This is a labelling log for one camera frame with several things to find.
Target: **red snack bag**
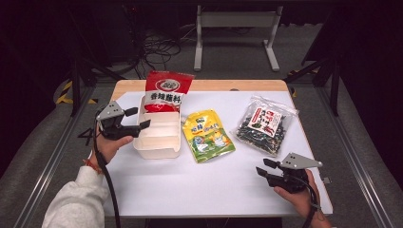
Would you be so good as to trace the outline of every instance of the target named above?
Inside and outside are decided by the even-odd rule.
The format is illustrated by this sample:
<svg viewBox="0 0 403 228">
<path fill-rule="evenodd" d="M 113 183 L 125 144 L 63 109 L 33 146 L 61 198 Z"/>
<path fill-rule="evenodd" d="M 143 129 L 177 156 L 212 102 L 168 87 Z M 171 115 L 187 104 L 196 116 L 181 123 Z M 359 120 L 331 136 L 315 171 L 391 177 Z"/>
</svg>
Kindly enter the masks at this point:
<svg viewBox="0 0 403 228">
<path fill-rule="evenodd" d="M 145 82 L 144 108 L 148 112 L 179 111 L 194 75 L 152 70 Z"/>
</svg>

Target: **hand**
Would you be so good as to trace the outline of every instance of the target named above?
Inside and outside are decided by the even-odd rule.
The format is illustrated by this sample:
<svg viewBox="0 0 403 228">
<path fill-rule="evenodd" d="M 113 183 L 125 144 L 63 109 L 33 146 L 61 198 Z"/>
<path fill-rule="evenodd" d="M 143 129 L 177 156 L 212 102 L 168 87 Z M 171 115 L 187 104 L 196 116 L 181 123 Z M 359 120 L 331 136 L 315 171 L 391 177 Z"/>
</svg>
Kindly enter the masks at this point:
<svg viewBox="0 0 403 228">
<path fill-rule="evenodd" d="M 133 141 L 132 136 L 125 136 L 117 141 L 106 139 L 102 134 L 99 134 L 99 129 L 97 129 L 96 134 L 97 134 L 98 150 L 104 155 L 106 162 L 110 162 L 113 159 L 113 157 L 115 157 L 120 147 Z M 99 167 L 97 158 L 95 157 L 95 151 L 94 150 L 92 151 L 93 152 L 91 154 L 91 157 L 89 158 L 89 161 L 95 166 Z"/>
<path fill-rule="evenodd" d="M 308 175 L 309 185 L 314 189 L 317 194 L 317 203 L 320 205 L 320 195 L 317 190 L 317 185 L 315 184 L 314 176 L 312 175 L 312 171 L 309 169 L 305 169 L 306 174 Z M 309 194 L 308 189 L 305 189 L 302 192 L 291 194 L 287 192 L 285 189 L 281 187 L 274 187 L 274 190 L 277 194 L 283 197 L 285 200 L 291 202 L 296 209 L 296 211 L 307 218 L 309 215 L 309 211 L 311 210 L 311 195 Z M 316 211 L 314 217 L 311 222 L 312 227 L 331 227 L 330 221 L 321 213 L 321 211 Z"/>
</svg>

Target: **seaweed snack bag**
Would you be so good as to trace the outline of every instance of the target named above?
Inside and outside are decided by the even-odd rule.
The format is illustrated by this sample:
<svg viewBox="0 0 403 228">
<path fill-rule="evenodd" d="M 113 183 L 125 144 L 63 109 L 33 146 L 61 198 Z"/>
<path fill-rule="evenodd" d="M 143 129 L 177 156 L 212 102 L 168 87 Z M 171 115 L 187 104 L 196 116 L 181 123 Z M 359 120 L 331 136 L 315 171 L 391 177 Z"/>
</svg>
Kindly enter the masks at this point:
<svg viewBox="0 0 403 228">
<path fill-rule="evenodd" d="M 260 96 L 253 96 L 238 129 L 236 137 L 243 143 L 276 157 L 285 133 L 298 110 Z"/>
<path fill-rule="evenodd" d="M 212 109 L 190 114 L 182 129 L 197 163 L 235 150 L 219 116 Z"/>
<path fill-rule="evenodd" d="M 144 108 L 147 112 L 179 111 L 194 75 L 171 71 L 150 71 L 145 82 Z"/>
</svg>

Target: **white sleeve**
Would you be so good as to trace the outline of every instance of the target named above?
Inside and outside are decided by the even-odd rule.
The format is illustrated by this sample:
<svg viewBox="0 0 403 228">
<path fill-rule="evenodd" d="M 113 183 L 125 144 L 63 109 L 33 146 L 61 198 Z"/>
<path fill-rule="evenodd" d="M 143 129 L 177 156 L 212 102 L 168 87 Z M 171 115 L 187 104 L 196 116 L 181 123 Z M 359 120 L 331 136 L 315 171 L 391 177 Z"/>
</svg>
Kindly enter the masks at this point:
<svg viewBox="0 0 403 228">
<path fill-rule="evenodd" d="M 82 166 L 76 181 L 65 184 L 50 203 L 42 227 L 105 227 L 103 178 Z"/>
</svg>

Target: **yellow-green package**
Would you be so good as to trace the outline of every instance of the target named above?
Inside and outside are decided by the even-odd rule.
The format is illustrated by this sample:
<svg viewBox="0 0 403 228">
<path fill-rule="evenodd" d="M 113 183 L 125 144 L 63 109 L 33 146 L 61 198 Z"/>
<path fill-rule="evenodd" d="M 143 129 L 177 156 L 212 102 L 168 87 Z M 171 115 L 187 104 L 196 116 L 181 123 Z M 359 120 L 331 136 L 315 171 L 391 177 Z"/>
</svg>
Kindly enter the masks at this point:
<svg viewBox="0 0 403 228">
<path fill-rule="evenodd" d="M 197 163 L 235 150 L 219 116 L 212 109 L 190 114 L 182 129 Z"/>
</svg>

